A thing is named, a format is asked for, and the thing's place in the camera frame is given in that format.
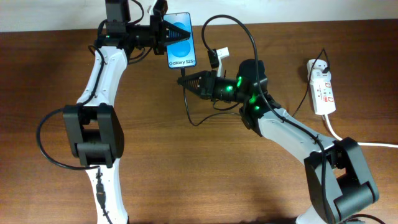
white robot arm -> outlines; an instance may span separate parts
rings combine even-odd
[[[162,55],[166,46],[190,38],[190,33],[163,20],[167,1],[157,0],[152,7],[149,26],[137,26],[130,21],[128,0],[106,1],[107,20],[98,28],[95,40],[95,64],[88,84],[76,105],[66,106],[48,114],[40,122],[37,142],[43,155],[54,164],[73,170],[85,170],[96,198],[98,224],[129,223],[123,205],[119,163],[124,150],[124,134],[114,111],[114,100],[121,75],[130,64],[134,49],[149,48]],[[106,34],[102,34],[106,25]],[[83,167],[72,167],[52,159],[43,149],[40,129],[55,113],[63,112],[72,154]],[[91,122],[98,129],[85,129]]]
[[[256,77],[254,61],[242,62],[235,80],[219,77],[212,70],[183,76],[177,83],[204,100],[242,103],[239,114],[244,125],[282,146],[305,166],[312,206],[295,224],[340,223],[375,203],[379,192],[359,145],[350,138],[326,137],[291,117],[268,94],[262,61],[258,61]],[[257,89],[263,92],[267,106]],[[333,169],[344,168],[346,174],[336,178]]]

smartphone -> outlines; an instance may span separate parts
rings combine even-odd
[[[197,64],[197,58],[195,55],[195,46],[193,44],[191,15],[187,12],[166,14],[163,19],[191,33],[191,37],[188,40],[167,46],[167,62],[169,63],[169,68],[194,67]]]

wooden table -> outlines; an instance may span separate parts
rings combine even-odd
[[[269,92],[290,113],[303,97],[306,62],[327,49],[337,111],[335,131],[358,141],[397,143],[398,21],[303,22],[248,25],[266,64]],[[195,27],[197,66],[209,70]],[[227,77],[253,58],[238,26],[211,26],[206,40],[229,47]],[[54,166],[35,142],[39,120],[73,104],[84,90],[95,30],[0,34],[1,223],[96,223],[84,172]],[[237,223],[258,217],[295,217],[310,206],[303,165],[277,144],[248,131],[235,116],[211,118],[198,128],[185,114],[178,70],[150,54],[128,66],[119,84],[116,112],[126,145],[120,166],[123,202],[130,220],[156,223]],[[188,94],[192,118],[214,113],[209,101]],[[307,98],[297,119],[328,134]],[[79,165],[61,116],[42,133],[54,158]],[[363,147],[380,200],[363,211],[398,221],[398,151]]]

black cable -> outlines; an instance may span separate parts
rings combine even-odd
[[[107,219],[108,223],[109,223],[109,224],[112,224],[112,221],[111,221],[111,219],[110,219],[110,217],[109,217],[109,214],[108,214],[108,212],[105,210],[105,208],[102,209],[102,211],[103,211],[104,216],[105,216],[105,218]]]
[[[217,103],[217,102],[219,102],[219,100],[216,100],[216,101],[213,103],[213,109],[214,109],[214,110],[218,110],[218,111],[228,111],[228,110],[231,110],[231,109],[233,109],[233,108],[235,108],[235,107],[237,107],[237,106],[239,105],[239,103],[236,103],[235,105],[230,106],[229,108],[217,108],[217,107],[216,107],[216,103]]]
[[[368,219],[374,220],[374,221],[376,221],[376,222],[378,222],[378,223],[380,223],[380,224],[386,224],[386,223],[383,222],[381,219],[379,219],[379,218],[377,218],[377,217],[374,217],[374,216],[372,216],[372,215],[366,215],[366,214],[356,214],[356,215],[352,215],[352,216],[348,217],[346,220],[344,220],[343,223],[349,222],[349,221],[354,220],[354,219],[356,219],[356,218],[368,218]]]
[[[101,183],[102,175],[103,174],[101,173],[101,168],[98,167],[98,172],[95,176],[95,178],[97,179],[97,184],[95,185],[97,202],[103,211],[103,216],[106,217],[109,224],[112,224],[112,221],[108,215],[108,212],[105,209],[106,194],[105,194],[104,185]]]
[[[137,60],[135,60],[133,62],[128,62],[127,64],[128,65],[132,65],[132,64],[135,64],[135,63],[138,63],[138,62],[142,61],[144,58],[146,58],[148,56],[148,54],[149,54],[149,52],[151,52],[151,50],[152,50],[152,47],[141,58],[139,58],[139,59],[137,59]]]
[[[80,105],[80,106],[86,105],[88,102],[90,102],[94,98],[95,92],[97,91],[98,83],[100,82],[102,70],[104,69],[104,65],[105,65],[105,58],[104,58],[104,55],[102,54],[102,52],[96,46],[89,45],[88,50],[90,52],[92,52],[91,48],[94,48],[99,53],[99,56],[101,57],[101,66],[98,71],[97,79],[95,80],[93,91],[91,92],[90,96],[88,97],[88,99],[86,101],[84,101],[82,103],[78,103],[78,105]]]
[[[294,116],[296,115],[296,113],[299,111],[301,105],[303,104],[303,102],[304,102],[304,100],[305,100],[305,97],[307,97],[308,90],[310,89],[310,82],[311,82],[311,76],[312,76],[313,67],[314,67],[315,64],[317,63],[318,59],[322,56],[322,53],[325,53],[326,61],[328,62],[328,69],[330,69],[330,62],[329,62],[328,54],[326,53],[326,50],[325,50],[325,49],[322,49],[322,51],[319,53],[317,59],[315,59],[315,61],[313,62],[312,66],[311,66],[310,76],[309,76],[308,82],[307,82],[307,89],[305,90],[304,97],[303,97],[303,99],[301,100],[300,104],[298,105],[298,107],[297,107],[296,111],[294,112],[294,114],[292,115],[292,117],[294,117]]]
[[[323,147],[323,145],[322,145],[322,143],[319,141],[319,139],[318,139],[316,136],[314,136],[311,132],[309,132],[309,131],[306,130],[305,128],[303,128],[303,127],[297,125],[296,123],[287,120],[285,117],[282,117],[282,116],[279,115],[278,113],[276,113],[276,111],[275,111],[275,110],[272,108],[272,106],[268,103],[268,101],[267,101],[266,97],[264,96],[264,94],[262,94],[261,83],[260,83],[260,78],[259,78],[259,67],[258,67],[259,59],[258,59],[258,53],[257,53],[256,43],[255,43],[255,41],[254,41],[254,39],[253,39],[253,36],[251,35],[250,31],[248,30],[248,28],[247,28],[241,21],[237,20],[236,18],[234,18],[234,17],[232,17],[232,16],[227,16],[227,15],[217,15],[217,16],[213,16],[213,17],[211,17],[210,19],[208,19],[208,20],[205,22],[205,24],[203,25],[203,28],[202,28],[202,30],[201,30],[201,35],[202,35],[202,39],[203,39],[203,43],[204,43],[205,47],[206,47],[208,50],[211,50],[211,49],[209,48],[209,46],[207,45],[205,39],[204,39],[204,37],[205,37],[205,28],[206,28],[207,24],[208,24],[210,21],[212,21],[213,19],[217,19],[217,18],[226,18],[226,19],[231,19],[232,21],[235,21],[237,24],[239,24],[239,25],[244,29],[244,31],[245,31],[245,32],[247,33],[247,35],[249,36],[250,41],[251,41],[252,46],[253,46],[253,51],[254,51],[254,63],[255,63],[255,66],[256,66],[255,69],[256,69],[257,87],[258,87],[259,93],[260,93],[260,95],[261,95],[261,98],[262,98],[262,100],[264,101],[264,103],[267,105],[267,107],[275,114],[275,116],[276,116],[277,118],[281,119],[282,122],[286,122],[286,123],[288,123],[288,124],[290,124],[290,125],[292,125],[292,126],[298,128],[299,130],[305,132],[307,135],[309,135],[309,136],[319,145],[319,147],[320,147],[320,149],[321,149],[321,152],[322,152],[322,180],[321,180],[322,183],[321,183],[321,186],[322,186],[322,202],[323,202],[323,209],[325,210],[325,215],[326,215],[326,218],[327,218],[327,220],[328,220],[328,223],[332,223],[332,222],[331,222],[331,217],[330,217],[329,211],[326,209],[326,187],[325,187],[325,182],[326,182],[326,154],[325,154],[325,148]]]
[[[104,19],[98,26],[98,30],[97,30],[97,35],[101,35],[102,34],[102,30],[104,29],[104,25],[107,22],[107,19]]]
[[[129,23],[128,25],[136,25],[137,23],[139,23],[141,20],[142,20],[142,18],[144,18],[144,8],[142,7],[142,4],[141,3],[139,3],[138,1],[136,1],[136,0],[132,0],[134,3],[136,3],[139,7],[140,7],[140,9],[141,9],[141,18],[139,18],[139,19],[137,19],[136,21],[134,21],[134,22],[132,22],[132,23]]]
[[[141,53],[140,53],[139,55],[137,55],[137,56],[135,56],[135,57],[132,57],[132,58],[130,58],[130,59],[129,59],[129,61],[131,61],[131,60],[135,60],[135,59],[137,59],[137,58],[141,57],[141,56],[142,56],[144,53],[145,53],[145,47],[143,47],[143,48],[142,48],[142,50],[141,50]]]
[[[184,68],[181,68],[181,76],[182,76],[182,77],[185,76],[185,69],[184,69]],[[230,115],[237,115],[237,116],[240,116],[240,114],[234,113],[234,112],[220,112],[220,113],[211,114],[211,115],[207,116],[206,118],[203,118],[203,120],[201,120],[199,123],[195,124],[195,123],[192,121],[191,116],[190,116],[190,113],[189,113],[189,107],[188,107],[188,102],[187,102],[187,93],[185,92],[185,87],[182,88],[182,93],[183,93],[183,95],[184,95],[184,103],[185,103],[185,109],[186,109],[186,111],[187,111],[188,120],[189,120],[189,123],[192,124],[192,126],[197,127],[197,126],[201,125],[203,122],[205,122],[207,119],[209,119],[209,118],[211,118],[211,117],[214,117],[214,116],[221,115],[221,114],[230,114]]]
[[[96,81],[95,81],[95,85],[94,85],[93,91],[91,92],[90,96],[88,97],[88,99],[87,99],[86,101],[84,101],[84,102],[82,102],[82,103],[78,103],[76,106],[84,106],[84,105],[86,105],[88,102],[90,102],[90,101],[94,98],[96,89],[97,89],[97,87],[98,87],[98,83],[100,82],[100,76],[101,76],[101,74],[102,74],[102,70],[104,69],[104,64],[105,64],[104,55],[103,55],[103,54],[101,53],[101,51],[100,51],[97,47],[95,47],[94,45],[88,46],[88,50],[89,50],[91,53],[93,53],[93,51],[92,51],[91,48],[94,48],[94,49],[99,53],[99,56],[101,57],[101,66],[100,66],[100,68],[99,68],[99,72],[98,72],[98,75],[97,75],[97,79],[96,79]],[[49,118],[51,118],[52,116],[56,115],[57,113],[61,113],[62,111],[63,111],[63,108],[60,108],[60,109],[57,109],[57,110],[54,110],[54,111],[50,112],[50,113],[47,114],[47,115],[40,121],[40,123],[39,123],[39,126],[38,126],[37,129],[36,129],[36,142],[37,142],[37,145],[38,145],[39,148],[40,148],[41,153],[42,153],[43,156],[44,156],[47,160],[49,160],[51,163],[53,163],[53,164],[55,164],[55,165],[57,165],[57,166],[59,166],[59,167],[62,167],[62,168],[71,169],[71,170],[90,170],[90,169],[97,169],[97,168],[99,168],[99,166],[92,166],[92,167],[75,167],[75,166],[66,165],[66,164],[63,164],[63,163],[58,162],[58,161],[56,161],[55,159],[51,158],[51,157],[46,153],[46,151],[44,150],[43,144],[42,144],[42,141],[41,141],[41,138],[40,138],[40,132],[41,132],[41,130],[42,130],[42,126],[44,125],[44,123],[45,123]]]

white power strip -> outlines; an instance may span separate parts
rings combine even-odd
[[[322,73],[324,69],[327,68],[328,64],[318,59],[316,64],[313,66],[315,59],[309,60],[307,63],[308,79],[311,80],[311,93],[312,102],[317,115],[330,114],[336,110],[335,97],[333,96],[333,91],[331,90],[331,73]]]

